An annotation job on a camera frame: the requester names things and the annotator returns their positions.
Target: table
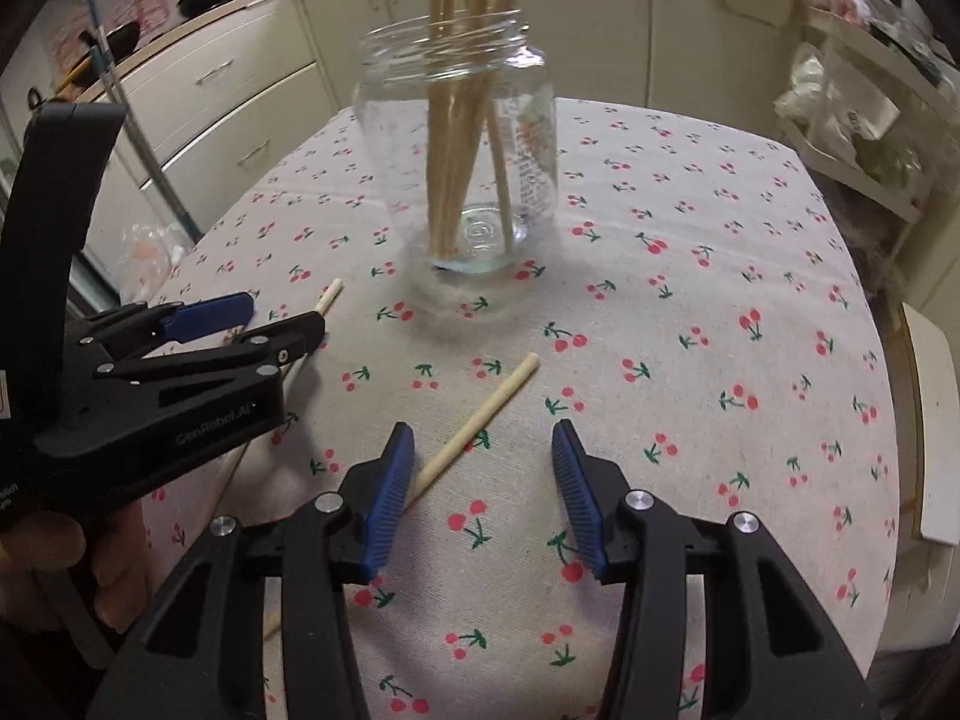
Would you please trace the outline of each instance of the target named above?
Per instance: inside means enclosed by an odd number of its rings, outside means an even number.
[[[157,300],[249,290],[253,324],[346,281],[289,416],[224,507],[253,524],[331,490],[409,422],[429,457],[528,351],[541,370],[402,519],[349,589],[371,717],[560,720],[597,711],[620,590],[584,572],[549,461],[587,450],[682,514],[756,512],[866,672],[895,557],[898,473],[880,340],[851,257],[793,151],[694,119],[558,100],[555,236],[507,274],[422,300],[344,110],[215,225]],[[161,578],[215,464],[146,501]],[[690,581],[685,716],[704,680]],[[280,642],[266,661],[283,716]]]

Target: glass jar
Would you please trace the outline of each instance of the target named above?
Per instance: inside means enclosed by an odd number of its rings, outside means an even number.
[[[392,226],[450,271],[522,257],[556,208],[557,132],[518,11],[396,23],[363,49],[354,110]]]

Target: finger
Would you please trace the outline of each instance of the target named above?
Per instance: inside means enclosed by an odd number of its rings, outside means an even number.
[[[61,621],[47,605],[32,571],[0,576],[0,618],[35,634],[57,631]]]
[[[55,512],[34,512],[0,535],[0,574],[61,571],[83,557],[86,540],[80,525]]]
[[[109,587],[144,557],[147,532],[139,501],[107,519],[109,529],[93,545],[90,569],[101,587]]]
[[[143,567],[131,567],[117,581],[97,591],[93,608],[97,616],[119,634],[147,608],[147,579]]]

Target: white shelf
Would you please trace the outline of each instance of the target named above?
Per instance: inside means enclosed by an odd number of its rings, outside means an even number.
[[[822,173],[834,181],[839,181],[841,184],[859,191],[888,211],[896,214],[906,223],[915,223],[920,218],[920,211],[911,205],[908,197],[893,193],[858,167],[851,167],[846,162],[841,162],[839,159],[820,151],[819,148],[815,148],[805,138],[803,132],[800,132],[800,127],[797,127],[797,124],[791,122],[790,119],[780,119],[779,122],[791,145],[800,156],[800,160],[803,160],[803,163],[810,170],[816,170],[816,172]]]
[[[920,75],[920,71],[909,59],[896,50],[888,49],[859,26],[845,22],[832,13],[814,8],[808,9],[806,23],[832,36],[841,45],[854,50],[858,55],[886,71],[929,105],[948,124],[956,124],[960,121],[960,112],[937,91],[933,84]]]

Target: metal screw head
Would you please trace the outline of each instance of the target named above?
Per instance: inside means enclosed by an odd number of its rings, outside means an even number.
[[[236,527],[237,521],[234,517],[214,517],[210,522],[210,533],[214,536],[229,536]]]
[[[338,493],[324,493],[323,495],[317,496],[317,500],[313,502],[317,511],[323,512],[324,514],[333,514],[333,512],[339,511],[343,504],[344,499],[340,498]]]
[[[630,490],[624,500],[635,512],[646,512],[654,505],[654,496],[646,490]]]
[[[756,533],[760,529],[760,521],[750,512],[740,512],[733,517],[733,527],[741,533]]]

